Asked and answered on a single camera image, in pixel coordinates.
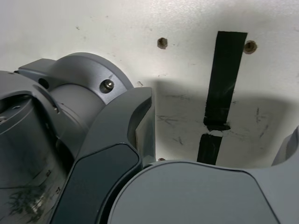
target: scratch mark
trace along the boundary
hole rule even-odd
[[[259,114],[260,114],[260,108],[258,107],[256,109],[256,123],[257,124],[261,121],[260,118],[259,118]]]
[[[143,87],[144,85],[142,84],[142,82],[138,81],[137,85],[139,85],[140,87]]]
[[[185,95],[166,95],[168,98],[177,98],[180,100],[190,100],[189,97],[186,97]]]
[[[166,124],[170,125],[171,127],[174,127],[174,125],[172,123],[170,123],[170,121],[178,121],[176,119],[169,119],[168,116],[164,116],[164,115],[156,115],[159,118],[159,121],[164,121]]]
[[[178,139],[175,139],[175,138],[172,138],[174,141],[178,142],[179,144],[181,144],[182,146],[184,145],[183,144],[183,141],[181,139],[181,137],[179,136]]]
[[[261,138],[265,134],[265,132],[268,130],[268,128],[269,128],[269,125],[266,125],[263,132],[260,134],[259,138]]]
[[[158,75],[158,77],[167,76],[167,74]]]

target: curved gray housing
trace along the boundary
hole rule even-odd
[[[114,88],[102,92],[107,79]],[[48,222],[95,118],[132,88],[88,53],[0,71],[0,223]]]
[[[289,139],[288,159],[270,168],[153,163],[122,189],[108,223],[297,224],[299,127]]]

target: metal cylinder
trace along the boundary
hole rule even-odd
[[[51,95],[67,114],[75,114],[79,118],[77,122],[88,128],[105,107],[96,94],[79,85],[61,85],[53,89]]]
[[[46,125],[27,96],[2,100],[0,223],[44,223],[66,179]]]

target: bolt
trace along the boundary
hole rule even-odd
[[[114,82],[111,81],[110,79],[106,79],[104,81],[104,86],[105,86],[106,89],[112,90],[114,88]]]

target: scratched metal surface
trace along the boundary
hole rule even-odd
[[[59,197],[66,173],[52,153],[28,186],[0,189],[0,224],[44,224]]]
[[[115,63],[157,98],[157,158],[195,160],[216,35],[248,32],[218,165],[264,167],[299,124],[295,0],[4,0],[0,68],[83,51]],[[160,49],[157,40],[168,39]]]

